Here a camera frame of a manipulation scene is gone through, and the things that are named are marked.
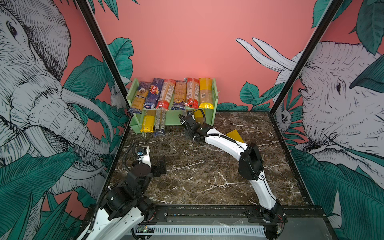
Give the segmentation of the clear white label spaghetti bag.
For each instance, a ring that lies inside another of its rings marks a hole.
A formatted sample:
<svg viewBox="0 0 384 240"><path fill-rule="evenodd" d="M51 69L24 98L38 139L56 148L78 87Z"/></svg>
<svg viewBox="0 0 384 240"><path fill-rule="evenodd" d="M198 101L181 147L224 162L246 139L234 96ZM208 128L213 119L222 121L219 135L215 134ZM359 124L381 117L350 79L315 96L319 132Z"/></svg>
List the clear white label spaghetti bag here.
<svg viewBox="0 0 384 240"><path fill-rule="evenodd" d="M166 121L166 110L157 109L156 117L155 117L155 130L154 130L155 137L161 137L166 135L165 121Z"/></svg>

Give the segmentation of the blue-end yellow spaghetti bag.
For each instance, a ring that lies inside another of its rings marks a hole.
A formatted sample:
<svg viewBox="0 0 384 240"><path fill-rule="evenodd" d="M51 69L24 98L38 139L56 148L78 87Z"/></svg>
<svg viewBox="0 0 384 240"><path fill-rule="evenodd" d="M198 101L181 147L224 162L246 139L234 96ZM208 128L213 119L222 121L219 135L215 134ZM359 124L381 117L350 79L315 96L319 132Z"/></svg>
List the blue-end yellow spaghetti bag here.
<svg viewBox="0 0 384 240"><path fill-rule="evenodd" d="M174 101L171 110L184 110L186 107L187 82L178 81L174 90Z"/></svg>

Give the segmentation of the yellow spaghetti bag long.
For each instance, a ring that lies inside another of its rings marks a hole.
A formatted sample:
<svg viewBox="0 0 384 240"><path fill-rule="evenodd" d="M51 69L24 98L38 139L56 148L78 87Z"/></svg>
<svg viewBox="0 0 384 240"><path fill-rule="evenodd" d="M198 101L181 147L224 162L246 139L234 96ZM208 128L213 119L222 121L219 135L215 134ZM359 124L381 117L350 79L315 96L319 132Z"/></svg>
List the yellow spaghetti bag long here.
<svg viewBox="0 0 384 240"><path fill-rule="evenodd" d="M202 109L214 109L213 96L212 96L212 83L213 80L209 78L200 78L200 105Z"/></svg>

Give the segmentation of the red spaghetti bag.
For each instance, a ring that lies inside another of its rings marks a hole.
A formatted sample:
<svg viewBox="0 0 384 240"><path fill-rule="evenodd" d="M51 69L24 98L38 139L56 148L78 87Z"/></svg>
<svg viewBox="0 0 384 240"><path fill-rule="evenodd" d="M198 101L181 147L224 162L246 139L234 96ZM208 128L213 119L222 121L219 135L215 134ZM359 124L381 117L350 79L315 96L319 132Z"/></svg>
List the red spaghetti bag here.
<svg viewBox="0 0 384 240"><path fill-rule="evenodd" d="M186 78L185 80L187 82L186 106L197 109L199 107L200 81L195 78Z"/></svg>
<svg viewBox="0 0 384 240"><path fill-rule="evenodd" d="M157 109L169 110L169 105L174 93L176 82L177 81L171 79L164 80L161 94L157 103Z"/></svg>

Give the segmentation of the yellow label spaghetti bag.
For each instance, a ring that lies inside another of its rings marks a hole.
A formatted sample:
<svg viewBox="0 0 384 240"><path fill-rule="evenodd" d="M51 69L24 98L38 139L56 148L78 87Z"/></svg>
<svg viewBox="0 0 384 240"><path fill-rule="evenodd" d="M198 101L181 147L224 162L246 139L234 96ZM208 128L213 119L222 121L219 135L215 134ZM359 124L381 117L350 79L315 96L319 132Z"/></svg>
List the yellow label spaghetti bag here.
<svg viewBox="0 0 384 240"><path fill-rule="evenodd" d="M156 110L147 110L144 115L141 133L153 133L156 120Z"/></svg>

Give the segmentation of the dark blue pasta box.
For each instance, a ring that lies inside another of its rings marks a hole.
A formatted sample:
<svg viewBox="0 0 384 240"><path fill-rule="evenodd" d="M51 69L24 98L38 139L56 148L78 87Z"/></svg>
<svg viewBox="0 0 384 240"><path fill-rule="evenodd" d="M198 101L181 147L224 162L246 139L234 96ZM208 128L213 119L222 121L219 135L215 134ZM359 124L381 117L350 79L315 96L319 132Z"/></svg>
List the dark blue pasta box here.
<svg viewBox="0 0 384 240"><path fill-rule="evenodd" d="M160 93L163 87L163 83L164 83L164 79L159 79L159 78L153 79L149 88L149 93L143 105L144 109L149 109L149 110L156 109L158 100L160 98Z"/></svg>

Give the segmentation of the blue yellow spaghetti bag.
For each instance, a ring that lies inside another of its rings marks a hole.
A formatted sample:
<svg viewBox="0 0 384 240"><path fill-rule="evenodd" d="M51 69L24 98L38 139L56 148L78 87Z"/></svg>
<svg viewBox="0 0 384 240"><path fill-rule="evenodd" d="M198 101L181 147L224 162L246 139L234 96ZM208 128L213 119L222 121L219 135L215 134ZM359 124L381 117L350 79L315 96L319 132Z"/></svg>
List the blue yellow spaghetti bag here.
<svg viewBox="0 0 384 240"><path fill-rule="evenodd" d="M149 94L149 88L150 88L150 83L140 82L140 84L139 84L139 86L135 92L131 107L128 110L129 113L131 113L131 114L141 114L142 113L144 103L145 103L146 98Z"/></svg>

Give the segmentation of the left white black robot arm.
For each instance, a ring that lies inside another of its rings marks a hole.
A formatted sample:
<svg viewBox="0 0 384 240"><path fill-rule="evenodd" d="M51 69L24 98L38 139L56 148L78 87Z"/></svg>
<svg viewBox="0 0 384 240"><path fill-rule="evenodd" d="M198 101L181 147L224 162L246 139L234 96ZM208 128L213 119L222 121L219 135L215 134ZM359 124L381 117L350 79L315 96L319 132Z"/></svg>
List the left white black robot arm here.
<svg viewBox="0 0 384 240"><path fill-rule="evenodd" d="M152 166L150 147L132 144L123 158L124 180L107 190L79 240L120 240L140 223L156 217L155 204L145 196L153 178L166 174L165 160Z"/></svg>

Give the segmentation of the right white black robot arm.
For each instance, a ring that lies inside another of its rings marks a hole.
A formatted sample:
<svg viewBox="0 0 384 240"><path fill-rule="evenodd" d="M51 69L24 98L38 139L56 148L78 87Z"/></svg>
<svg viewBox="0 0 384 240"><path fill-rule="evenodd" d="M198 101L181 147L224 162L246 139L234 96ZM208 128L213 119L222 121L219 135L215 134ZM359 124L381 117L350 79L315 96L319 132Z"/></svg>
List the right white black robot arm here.
<svg viewBox="0 0 384 240"><path fill-rule="evenodd" d="M238 162L238 172L248 180L254 189L260 205L260 212L267 222L285 222L285 213L273 194L265 176L263 159L256 144L242 143L219 132L213 126L198 123L192 113L179 115L180 123L187 135L195 142L219 148Z"/></svg>

